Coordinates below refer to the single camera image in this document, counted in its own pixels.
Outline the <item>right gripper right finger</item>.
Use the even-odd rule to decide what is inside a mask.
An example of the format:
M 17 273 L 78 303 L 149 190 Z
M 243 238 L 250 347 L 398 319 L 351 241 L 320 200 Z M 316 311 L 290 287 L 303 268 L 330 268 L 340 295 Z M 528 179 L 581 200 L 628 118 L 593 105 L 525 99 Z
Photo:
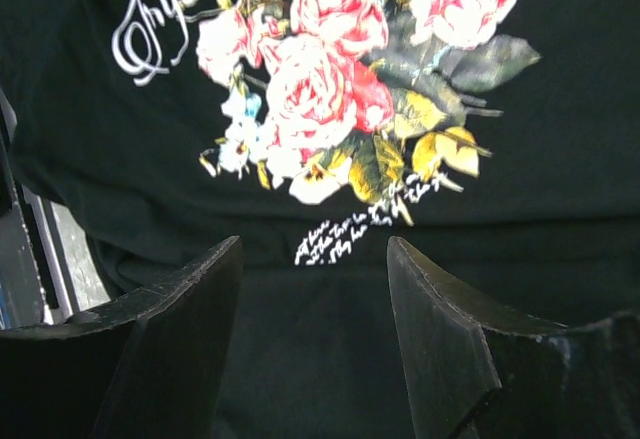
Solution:
M 639 316 L 567 327 L 503 305 L 406 240 L 390 297 L 418 438 L 635 438 Z

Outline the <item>black printed t-shirt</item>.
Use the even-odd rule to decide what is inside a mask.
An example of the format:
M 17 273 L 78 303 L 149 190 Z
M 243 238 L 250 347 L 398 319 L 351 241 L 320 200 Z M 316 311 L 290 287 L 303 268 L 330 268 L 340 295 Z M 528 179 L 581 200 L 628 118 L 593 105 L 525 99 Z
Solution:
M 1 87 L 110 293 L 242 239 L 217 438 L 412 436 L 392 236 L 564 325 L 639 305 L 639 0 L 1 0 Z

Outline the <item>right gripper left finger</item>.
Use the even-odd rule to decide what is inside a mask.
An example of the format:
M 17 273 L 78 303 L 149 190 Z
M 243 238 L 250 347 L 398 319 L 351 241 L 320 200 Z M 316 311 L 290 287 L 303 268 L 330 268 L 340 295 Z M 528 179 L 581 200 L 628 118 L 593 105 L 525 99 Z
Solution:
M 5 438 L 207 438 L 242 278 L 231 237 L 55 325 L 1 334 Z

